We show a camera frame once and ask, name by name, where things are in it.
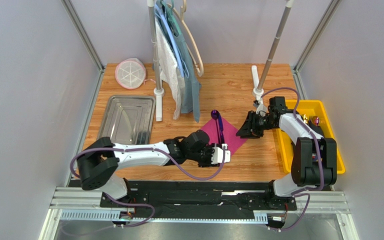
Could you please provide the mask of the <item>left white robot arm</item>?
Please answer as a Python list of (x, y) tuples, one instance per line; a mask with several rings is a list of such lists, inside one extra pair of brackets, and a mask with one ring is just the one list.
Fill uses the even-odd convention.
[(219, 173), (230, 162), (231, 154), (225, 143), (210, 143), (202, 130), (189, 136), (178, 136), (154, 144), (126, 145), (101, 137), (78, 153), (72, 163), (77, 165), (73, 174), (79, 178), (84, 191), (100, 190), (115, 200), (126, 197), (130, 187), (116, 171), (139, 166), (176, 166), (185, 161), (197, 162), (199, 167), (217, 167)]

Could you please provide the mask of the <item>beige clothes hanger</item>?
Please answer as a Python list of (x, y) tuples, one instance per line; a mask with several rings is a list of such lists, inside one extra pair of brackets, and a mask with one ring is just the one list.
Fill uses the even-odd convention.
[(196, 40), (195, 40), (189, 26), (187, 25), (187, 23), (185, 21), (185, 13), (187, 11), (187, 6), (188, 6), (187, 1), (186, 0), (181, 1), (181, 6), (180, 6), (179, 10), (175, 7), (175, 1), (174, 0), (171, 0), (168, 3), (168, 5), (170, 5), (170, 9), (174, 12), (175, 16), (180, 21), (182, 28), (186, 32), (186, 36), (188, 37), (187, 49), (188, 49), (188, 52), (192, 58), (193, 65), (195, 67), (195, 72), (197, 73), (197, 75), (199, 77), (202, 77), (205, 73), (205, 66), (204, 66), (204, 63), (203, 63), (203, 60), (201, 57), (201, 53), (200, 53), (199, 48), (197, 46)]

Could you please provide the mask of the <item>purple metal spoon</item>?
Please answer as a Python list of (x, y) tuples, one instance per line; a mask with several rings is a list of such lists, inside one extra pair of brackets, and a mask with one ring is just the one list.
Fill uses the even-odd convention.
[(223, 118), (218, 110), (211, 111), (211, 117), (215, 120), (219, 144), (225, 144)]

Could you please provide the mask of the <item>blue grey hanging cloth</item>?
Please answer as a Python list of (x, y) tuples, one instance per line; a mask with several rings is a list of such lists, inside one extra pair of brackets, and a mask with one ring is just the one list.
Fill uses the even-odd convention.
[(180, 26), (180, 18), (176, 15), (177, 10), (174, 7), (174, 4), (171, 4), (171, 7), (168, 8), (170, 15), (170, 23), (172, 26), (173, 34), (177, 46), (180, 50), (180, 57), (184, 62), (184, 96), (181, 107), (181, 113), (188, 114), (193, 113), (193, 118), (195, 122), (200, 122), (201, 109), (200, 109), (200, 89), (201, 83), (199, 83), (197, 76), (195, 74), (195, 66), (193, 59), (188, 50), (188, 44), (186, 43), (185, 36), (182, 32)]

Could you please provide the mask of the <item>silver metal tray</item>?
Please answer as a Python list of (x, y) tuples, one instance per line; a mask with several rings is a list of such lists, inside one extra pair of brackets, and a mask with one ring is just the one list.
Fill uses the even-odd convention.
[(153, 96), (111, 96), (96, 138), (109, 137), (111, 142), (124, 145), (149, 144), (155, 108)]

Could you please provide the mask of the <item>pink paper napkin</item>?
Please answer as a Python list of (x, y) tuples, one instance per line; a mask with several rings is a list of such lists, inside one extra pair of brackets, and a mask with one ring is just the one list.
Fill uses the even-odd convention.
[[(222, 119), (222, 126), (223, 126), (222, 132), (224, 136), (224, 142), (227, 144), (228, 150), (233, 156), (239, 150), (239, 148), (244, 145), (244, 143), (247, 140), (245, 138), (240, 138), (239, 136), (236, 136), (238, 129), (223, 117), (221, 117), (221, 119)], [(219, 143), (217, 124), (214, 119), (211, 119), (206, 124), (204, 124), (201, 127), (201, 130), (207, 133), (207, 135), (209, 136), (210, 144)]]

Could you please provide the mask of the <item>pink gold utensil in bin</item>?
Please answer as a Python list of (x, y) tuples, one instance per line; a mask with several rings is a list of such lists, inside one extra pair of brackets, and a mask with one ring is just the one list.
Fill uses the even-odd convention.
[(325, 120), (317, 115), (306, 115), (306, 114), (302, 114), (301, 115), (303, 121), (305, 124), (307, 125), (315, 125), (315, 126), (322, 126), (322, 124), (325, 123)]

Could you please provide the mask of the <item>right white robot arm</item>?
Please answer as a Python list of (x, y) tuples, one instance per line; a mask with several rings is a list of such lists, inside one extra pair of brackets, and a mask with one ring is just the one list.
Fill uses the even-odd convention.
[(337, 181), (337, 143), (333, 138), (311, 129), (297, 114), (249, 111), (236, 136), (258, 139), (265, 130), (280, 129), (294, 143), (290, 173), (274, 180), (273, 193), (278, 197), (293, 197), (306, 190), (320, 191)]

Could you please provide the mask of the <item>yellow plastic bin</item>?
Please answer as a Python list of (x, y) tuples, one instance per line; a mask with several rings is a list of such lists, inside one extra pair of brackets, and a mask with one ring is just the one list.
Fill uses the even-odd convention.
[[(297, 113), (306, 115), (307, 117), (319, 117), (319, 126), (324, 133), (325, 138), (332, 138), (335, 140), (334, 133), (331, 128), (328, 116), (326, 114), (323, 103), (320, 100), (300, 100), (297, 107)], [(277, 149), (279, 150), (281, 164), (285, 173), (291, 172), (291, 165), (293, 160), (293, 145), (287, 133), (281, 129), (275, 130), (276, 139), (278, 143)]]

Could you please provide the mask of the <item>rack pole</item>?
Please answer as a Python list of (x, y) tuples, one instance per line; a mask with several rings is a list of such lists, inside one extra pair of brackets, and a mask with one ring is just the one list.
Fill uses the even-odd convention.
[(155, 83), (156, 87), (154, 89), (154, 96), (156, 99), (155, 105), (155, 120), (157, 122), (163, 121), (163, 97), (165, 95), (165, 90), (162, 86), (160, 65), (159, 65), (159, 55), (158, 55), (158, 43), (157, 43), (157, 31), (156, 31), (156, 20), (155, 20), (155, 1), (147, 0), (150, 32), (151, 32), (151, 42), (152, 42), (152, 53), (153, 53), (153, 69), (155, 74)]
[(285, 29), (286, 23), (288, 21), (291, 9), (294, 5), (294, 0), (286, 0), (284, 10), (279, 22), (279, 25), (277, 27), (276, 33), (274, 35), (274, 39), (272, 42), (272, 45), (270, 47), (266, 62), (264, 64), (263, 71), (261, 75), (258, 73), (258, 67), (256, 65), (251, 66), (251, 76), (253, 80), (253, 89), (252, 89), (252, 95), (254, 96), (255, 100), (253, 102), (253, 106), (256, 108), (256, 112), (258, 114), (265, 113), (267, 111), (267, 107), (263, 103), (262, 96), (265, 93), (265, 90), (263, 88), (263, 85), (265, 83), (265, 80), (268, 76), (270, 67), (273, 62), (273, 58), (275, 56), (276, 50), (278, 48), (281, 36), (283, 34), (283, 31)]

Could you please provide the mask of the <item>pink white mesh basket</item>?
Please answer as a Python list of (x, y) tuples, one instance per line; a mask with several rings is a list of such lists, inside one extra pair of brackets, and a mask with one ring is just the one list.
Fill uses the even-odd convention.
[(138, 89), (146, 82), (155, 80), (147, 78), (145, 65), (135, 57), (120, 62), (115, 68), (115, 79), (117, 83), (127, 90)]

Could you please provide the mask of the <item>left rack pole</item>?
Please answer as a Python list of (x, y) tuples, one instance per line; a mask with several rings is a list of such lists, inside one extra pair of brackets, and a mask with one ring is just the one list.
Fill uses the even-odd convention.
[(151, 32), (151, 42), (152, 42), (152, 53), (153, 53), (153, 69), (155, 74), (155, 83), (156, 87), (154, 89), (154, 96), (156, 99), (155, 105), (155, 120), (157, 122), (163, 121), (163, 97), (165, 95), (165, 90), (162, 86), (160, 65), (159, 65), (159, 55), (158, 55), (158, 43), (157, 43), (157, 31), (156, 31), (156, 20), (155, 20), (155, 1), (147, 0), (150, 32)]

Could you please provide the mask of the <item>blue clothes hanger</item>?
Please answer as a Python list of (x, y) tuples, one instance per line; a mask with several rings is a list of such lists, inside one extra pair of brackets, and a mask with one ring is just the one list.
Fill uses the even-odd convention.
[(177, 66), (182, 77), (189, 77), (189, 70), (185, 62), (184, 44), (181, 41), (182, 31), (174, 18), (174, 8), (169, 7), (164, 0), (157, 0), (155, 13), (163, 25), (163, 33), (174, 53)]

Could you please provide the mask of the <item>white lace cloth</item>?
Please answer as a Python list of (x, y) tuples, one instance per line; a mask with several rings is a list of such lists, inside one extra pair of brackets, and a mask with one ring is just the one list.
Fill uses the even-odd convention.
[(185, 79), (181, 76), (175, 54), (157, 20), (155, 20), (155, 30), (159, 66), (161, 70), (160, 78), (168, 84), (171, 90), (172, 98), (175, 101), (173, 119), (178, 120), (181, 115), (185, 93)]

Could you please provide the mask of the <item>right rack pole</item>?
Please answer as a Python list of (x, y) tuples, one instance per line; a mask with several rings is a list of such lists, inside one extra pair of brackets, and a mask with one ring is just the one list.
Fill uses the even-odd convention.
[(262, 96), (265, 93), (265, 90), (263, 88), (263, 85), (265, 83), (265, 80), (268, 76), (270, 67), (273, 62), (273, 58), (275, 56), (276, 50), (278, 48), (281, 36), (283, 34), (283, 31), (285, 29), (286, 23), (288, 21), (291, 9), (294, 5), (294, 0), (286, 0), (284, 10), (279, 22), (279, 25), (277, 27), (276, 33), (274, 35), (274, 39), (272, 42), (272, 45), (270, 47), (266, 62), (264, 64), (263, 71), (261, 75), (258, 73), (258, 67), (256, 65), (251, 66), (251, 76), (253, 80), (253, 89), (252, 89), (252, 95), (254, 96), (255, 100), (253, 102), (253, 106), (256, 108), (256, 112), (258, 114), (265, 113), (267, 111), (267, 107), (263, 103)]

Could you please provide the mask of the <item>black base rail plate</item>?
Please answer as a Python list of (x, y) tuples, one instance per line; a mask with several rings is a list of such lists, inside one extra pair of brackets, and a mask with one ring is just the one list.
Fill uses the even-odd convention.
[(251, 220), (255, 211), (281, 215), (298, 210), (293, 197), (276, 196), (272, 182), (131, 180), (120, 199), (134, 220)]

